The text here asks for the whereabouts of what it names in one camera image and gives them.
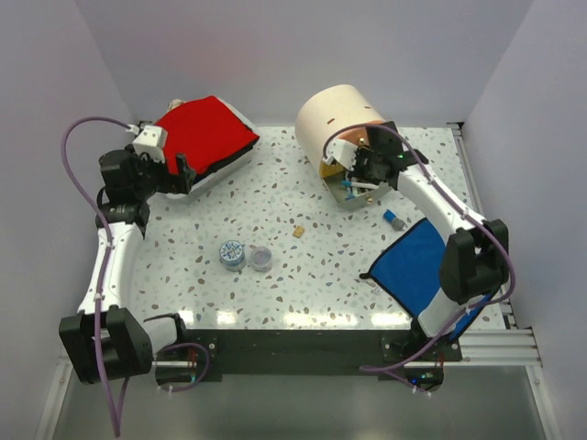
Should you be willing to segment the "white blue cap pen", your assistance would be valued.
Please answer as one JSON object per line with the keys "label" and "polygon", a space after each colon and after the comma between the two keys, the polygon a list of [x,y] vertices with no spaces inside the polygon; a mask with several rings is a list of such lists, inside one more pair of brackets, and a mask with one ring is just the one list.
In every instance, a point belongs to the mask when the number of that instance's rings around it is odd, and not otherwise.
{"label": "white blue cap pen", "polygon": [[369,191],[374,191],[379,189],[379,185],[368,183],[368,182],[358,182],[358,181],[342,181],[341,184],[347,188],[360,188]]}

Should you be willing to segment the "blue grey glue stick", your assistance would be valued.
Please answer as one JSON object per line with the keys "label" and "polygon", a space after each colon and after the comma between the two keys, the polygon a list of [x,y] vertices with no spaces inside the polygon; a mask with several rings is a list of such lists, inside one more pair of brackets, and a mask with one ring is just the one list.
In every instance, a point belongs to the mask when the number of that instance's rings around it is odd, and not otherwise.
{"label": "blue grey glue stick", "polygon": [[402,231],[405,228],[405,222],[398,218],[392,211],[386,210],[383,219],[390,224],[393,230]]}

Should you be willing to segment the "round beige drawer organizer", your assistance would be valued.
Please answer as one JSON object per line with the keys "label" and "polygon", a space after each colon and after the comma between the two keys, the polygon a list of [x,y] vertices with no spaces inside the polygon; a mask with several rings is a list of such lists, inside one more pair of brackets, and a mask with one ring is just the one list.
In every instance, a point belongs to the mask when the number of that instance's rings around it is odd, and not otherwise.
{"label": "round beige drawer organizer", "polygon": [[342,181],[366,182],[355,178],[353,170],[345,170],[334,163],[326,165],[329,142],[345,139],[359,148],[369,146],[367,124],[381,124],[382,116],[360,91],[350,84],[326,88],[311,96],[301,107],[294,124],[295,138],[304,154],[336,201],[347,210],[367,207],[390,191],[384,184],[369,191],[344,187]]}

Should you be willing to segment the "purple glitter tape roll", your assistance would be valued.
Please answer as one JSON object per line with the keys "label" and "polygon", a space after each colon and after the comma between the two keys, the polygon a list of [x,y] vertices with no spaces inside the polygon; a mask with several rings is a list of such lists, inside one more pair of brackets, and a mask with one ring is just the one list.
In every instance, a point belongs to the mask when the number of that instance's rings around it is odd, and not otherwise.
{"label": "purple glitter tape roll", "polygon": [[272,253],[267,247],[255,247],[249,254],[249,265],[258,272],[272,268]]}

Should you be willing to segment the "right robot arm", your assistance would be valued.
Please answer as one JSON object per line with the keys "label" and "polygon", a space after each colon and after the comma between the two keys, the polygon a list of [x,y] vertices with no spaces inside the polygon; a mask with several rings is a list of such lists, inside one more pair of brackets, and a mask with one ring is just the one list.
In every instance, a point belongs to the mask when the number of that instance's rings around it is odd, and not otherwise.
{"label": "right robot arm", "polygon": [[363,129],[367,143],[357,150],[354,173],[387,183],[424,218],[362,276],[404,308],[411,319],[409,350],[428,360],[441,349],[440,338],[459,337],[509,280],[509,231],[503,221],[489,221],[459,200],[394,124]]}

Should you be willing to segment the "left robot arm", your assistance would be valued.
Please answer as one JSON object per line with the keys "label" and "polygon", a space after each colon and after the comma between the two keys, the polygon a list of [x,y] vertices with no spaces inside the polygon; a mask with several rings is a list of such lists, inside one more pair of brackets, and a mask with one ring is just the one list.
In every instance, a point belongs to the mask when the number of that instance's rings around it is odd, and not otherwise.
{"label": "left robot arm", "polygon": [[154,193],[187,194],[195,172],[183,154],[175,157],[175,172],[165,163],[136,153],[131,147],[107,152],[99,159],[104,185],[91,203],[98,251],[93,275],[75,315],[61,319],[59,335],[79,380],[100,382],[95,350],[102,349],[106,376],[111,380],[146,374],[156,354],[183,358],[190,337],[177,313],[140,322],[127,307],[138,252],[150,218]]}

